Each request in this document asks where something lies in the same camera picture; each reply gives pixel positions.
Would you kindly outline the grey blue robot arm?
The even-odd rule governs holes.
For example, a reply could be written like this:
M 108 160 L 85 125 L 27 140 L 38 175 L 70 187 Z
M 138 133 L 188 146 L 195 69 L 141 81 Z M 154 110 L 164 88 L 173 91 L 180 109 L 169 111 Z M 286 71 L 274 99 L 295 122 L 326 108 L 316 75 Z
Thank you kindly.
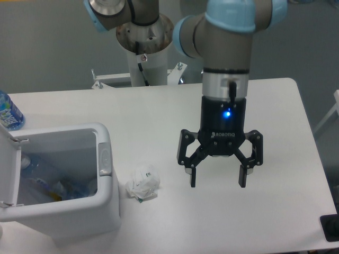
M 236 156 L 239 185 L 263 163 L 263 136 L 244 131 L 253 36 L 284 19 L 286 1 L 208 1 L 206 11 L 177 24 L 162 15 L 158 1 L 85 1 L 96 29 L 116 30 L 120 45 L 132 54 L 134 86 L 167 83 L 167 69 L 151 61 L 170 44 L 203 60 L 201 122 L 198 132 L 180 133 L 177 161 L 195 186 L 196 168 L 207 156 Z

